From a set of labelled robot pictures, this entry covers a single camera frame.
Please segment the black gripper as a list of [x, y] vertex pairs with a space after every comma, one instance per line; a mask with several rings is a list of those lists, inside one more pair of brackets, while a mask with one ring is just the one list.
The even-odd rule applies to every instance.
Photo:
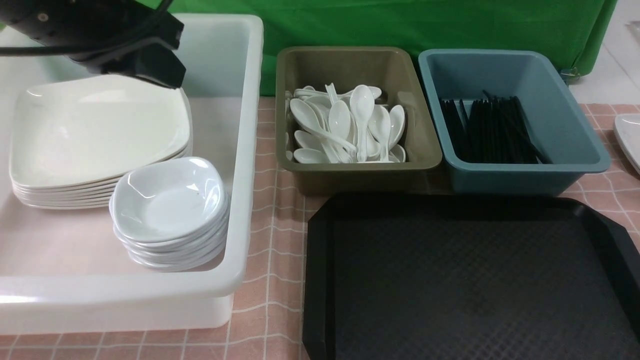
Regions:
[[4, 27], [37, 43], [2, 47], [2, 57], [64, 56], [96, 75], [183, 86], [186, 68], [174, 50], [185, 24], [166, 13], [165, 1], [3, 0], [0, 9]]

